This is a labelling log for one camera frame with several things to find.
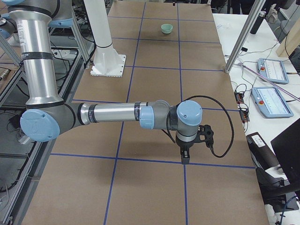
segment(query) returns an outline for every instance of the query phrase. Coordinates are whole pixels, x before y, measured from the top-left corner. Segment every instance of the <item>brown table surface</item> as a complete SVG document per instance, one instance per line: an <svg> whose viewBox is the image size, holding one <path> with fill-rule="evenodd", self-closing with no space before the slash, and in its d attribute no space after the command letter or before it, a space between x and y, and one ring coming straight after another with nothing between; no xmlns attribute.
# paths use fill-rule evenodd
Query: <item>brown table surface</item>
<svg viewBox="0 0 300 225"><path fill-rule="evenodd" d="M127 55L123 77L91 76L89 68L73 101L173 105L208 95L230 112L232 149L216 158L195 144L191 164L181 165L179 147L160 130L136 122L77 127L57 139L22 224L269 224L210 7L116 1L109 23L114 48ZM163 23L174 26L170 35ZM196 101L222 154L227 117L214 102Z"/></svg>

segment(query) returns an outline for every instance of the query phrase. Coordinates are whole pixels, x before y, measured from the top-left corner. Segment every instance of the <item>green bowl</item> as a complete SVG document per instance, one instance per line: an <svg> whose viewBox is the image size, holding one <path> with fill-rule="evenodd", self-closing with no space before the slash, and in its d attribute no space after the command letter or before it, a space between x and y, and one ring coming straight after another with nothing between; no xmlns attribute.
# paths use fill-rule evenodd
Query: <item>green bowl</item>
<svg viewBox="0 0 300 225"><path fill-rule="evenodd" d="M161 25L161 32L164 34L170 34L173 30L173 26L171 24L165 23Z"/></svg>

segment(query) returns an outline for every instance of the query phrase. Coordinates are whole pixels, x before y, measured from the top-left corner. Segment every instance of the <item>robotic arm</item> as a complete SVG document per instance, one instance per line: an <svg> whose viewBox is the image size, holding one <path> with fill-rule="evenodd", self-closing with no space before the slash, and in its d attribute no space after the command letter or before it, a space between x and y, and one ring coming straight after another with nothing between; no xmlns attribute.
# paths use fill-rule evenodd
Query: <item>robotic arm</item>
<svg viewBox="0 0 300 225"><path fill-rule="evenodd" d="M22 61L30 98L21 117L23 132L31 139L47 142L72 128L90 123L138 121L142 128L176 130L181 161L189 163L189 148L206 142L212 148L210 126L200 126L202 108L195 101L169 106L163 100L123 104L65 104L57 93L48 24L68 23L72 19L71 0L2 0L10 5L20 39Z"/></svg>

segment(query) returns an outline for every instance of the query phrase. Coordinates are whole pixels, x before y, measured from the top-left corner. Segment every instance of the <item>blue-framed device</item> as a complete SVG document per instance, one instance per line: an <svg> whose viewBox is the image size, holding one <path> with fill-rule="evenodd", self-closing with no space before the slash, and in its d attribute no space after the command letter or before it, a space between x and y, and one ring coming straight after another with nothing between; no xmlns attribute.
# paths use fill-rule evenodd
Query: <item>blue-framed device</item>
<svg viewBox="0 0 300 225"><path fill-rule="evenodd" d="M289 83L283 61L260 58L257 62L257 67L258 73L269 81L281 84Z"/></svg>
<svg viewBox="0 0 300 225"><path fill-rule="evenodd" d="M266 118L289 118L294 115L275 87L252 88L252 98Z"/></svg>

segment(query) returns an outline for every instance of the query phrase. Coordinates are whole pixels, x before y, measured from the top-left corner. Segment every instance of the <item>table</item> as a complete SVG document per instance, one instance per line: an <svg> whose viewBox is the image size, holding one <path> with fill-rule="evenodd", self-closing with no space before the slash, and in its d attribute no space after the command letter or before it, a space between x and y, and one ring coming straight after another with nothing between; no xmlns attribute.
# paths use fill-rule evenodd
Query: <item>table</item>
<svg viewBox="0 0 300 225"><path fill-rule="evenodd" d="M240 31L246 21L246 15L225 15L225 14L214 14L214 19L218 31L218 35L220 38L220 42L222 44L222 49L224 55L230 55L235 42L240 34ZM257 34L249 36L246 39L244 47L248 49L248 52L256 52L256 53L249 53L244 56L240 56L239 59L236 60L236 63L244 62L244 61L251 61L245 62L245 65L254 71L257 69L257 64L252 63L252 61L257 62L259 58L267 58L268 59L276 59L276 60L287 60L287 58L280 58L276 55L276 49L279 47L277 44L277 39L274 36L272 30L270 29L267 22L264 20L259 28ZM295 68L291 64L291 62L285 61L285 68L288 73L296 73ZM230 78L232 81L236 82L237 84L244 83L247 85L247 90L251 89L251 85L244 81L241 78L242 69L239 66L235 66L232 68L230 72ZM255 75L244 70L244 78L251 83L254 83L255 87L262 87L262 86L271 86L266 82L263 82L260 79L255 80ZM300 97L300 77L298 74L290 74L288 75L290 80L289 84L287 85L279 85L282 88L286 89L287 91L291 92L292 94ZM291 100L286 94L283 93L283 96L286 100ZM265 140L267 145L272 149L270 144L271 140L273 140L278 134L280 134L283 130L289 127L292 123L294 123L297 119L300 118L300 103L297 101L289 103L291 110L294 113L294 116L291 118L285 119L266 119L262 116L259 112L258 108L255 106L255 102L250 97L250 92L245 93L244 99L246 100L245 103L249 106L249 117L250 122L248 123L248 129L246 134L251 134L254 132L258 132L262 138ZM270 168L267 170L272 176L274 177L282 177L283 175L278 174L274 168ZM300 221L300 210L299 211L290 211L285 213L285 219L283 220L283 224L297 224Z"/></svg>
<svg viewBox="0 0 300 225"><path fill-rule="evenodd" d="M210 7L116 1L109 23L114 48L127 55L123 77L93 77L89 68L73 101L173 105L212 96L232 117L233 147L219 159L194 145L191 164L181 165L178 147L159 130L136 122L77 127L57 139L22 224L268 224ZM173 24L170 35L163 23ZM197 101L221 154L231 137L226 115Z"/></svg>

